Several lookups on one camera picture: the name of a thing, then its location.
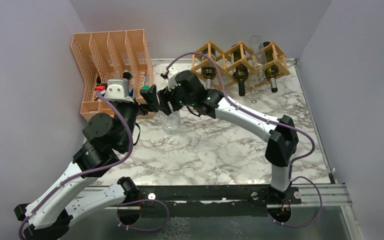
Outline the squat clear glass bottle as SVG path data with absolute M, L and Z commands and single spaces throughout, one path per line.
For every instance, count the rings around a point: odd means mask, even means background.
M 173 111 L 170 115 L 164 112 L 159 113 L 162 129 L 167 134 L 174 134 L 181 128 L 181 118 L 178 111 Z

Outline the green bottle silver cap front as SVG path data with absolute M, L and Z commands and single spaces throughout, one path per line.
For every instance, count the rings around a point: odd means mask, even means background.
M 202 52 L 204 55 L 208 55 L 209 48 L 204 49 Z M 216 50 L 210 47 L 210 55 L 213 61 L 216 61 Z M 212 81 L 216 78 L 217 72 L 212 64 L 205 65 L 201 68 L 201 76 L 205 79 L 205 88 L 212 88 Z

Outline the green bottle silver cap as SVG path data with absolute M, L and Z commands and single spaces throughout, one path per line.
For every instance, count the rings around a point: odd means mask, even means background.
M 204 49 L 202 52 L 204 55 L 208 55 L 209 48 Z M 213 61 L 216 61 L 216 50 L 210 47 L 210 55 Z M 212 64 L 205 65 L 201 68 L 201 76 L 205 79 L 205 88 L 212 88 L 212 81 L 216 78 L 217 72 Z
M 265 52 L 265 57 L 267 62 L 273 61 L 275 54 L 273 51 L 273 48 L 271 47 L 270 50 Z M 265 78 L 269 82 L 270 89 L 272 93 L 278 92 L 278 86 L 277 86 L 277 80 L 276 77 L 279 75 L 279 68 L 276 64 L 272 64 L 271 66 L 268 66 L 264 72 Z

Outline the green bottle black cap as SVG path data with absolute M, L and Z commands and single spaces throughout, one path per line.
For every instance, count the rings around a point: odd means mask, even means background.
M 232 52 L 231 59 L 233 60 L 234 63 L 242 59 L 242 52 L 241 52 L 240 45 L 238 45 L 238 48 Z M 243 64 L 238 64 L 235 67 L 235 71 L 232 73 L 232 77 L 233 77 L 233 80 L 238 84 L 238 95 L 240 97 L 245 96 L 246 95 L 245 83 L 249 77 L 248 68 Z

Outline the slim clear glass bottle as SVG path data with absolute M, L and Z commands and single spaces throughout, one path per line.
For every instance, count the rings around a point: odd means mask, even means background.
M 260 79 L 258 76 L 255 76 L 255 75 L 249 77 L 248 80 L 245 82 L 245 90 L 249 96 L 251 104 L 256 104 L 258 101 L 257 93 L 259 91 L 259 86 L 258 86 L 259 83 L 260 83 Z

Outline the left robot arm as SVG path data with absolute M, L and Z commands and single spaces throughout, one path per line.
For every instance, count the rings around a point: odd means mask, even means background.
M 116 204 L 132 205 L 140 200 L 140 191 L 130 177 L 84 198 L 79 193 L 102 177 L 109 169 L 122 163 L 117 153 L 130 156 L 136 142 L 133 131 L 137 116 L 159 110 L 155 85 L 143 87 L 139 103 L 124 91 L 120 80 L 95 88 L 98 98 L 114 110 L 115 115 L 95 114 L 83 129 L 86 142 L 60 178 L 37 200 L 19 204 L 14 213 L 21 225 L 22 240 L 57 240 L 79 220 Z

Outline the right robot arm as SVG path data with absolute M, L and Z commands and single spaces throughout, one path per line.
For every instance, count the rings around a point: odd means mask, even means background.
M 190 70 L 168 78 L 168 85 L 157 96 L 159 109 L 166 115 L 190 107 L 199 115 L 227 121 L 263 140 L 267 144 L 265 158 L 271 163 L 272 172 L 269 199 L 280 204 L 288 198 L 292 184 L 291 157 L 299 142 L 291 117 L 276 118 L 240 105 L 222 91 L 206 89 Z

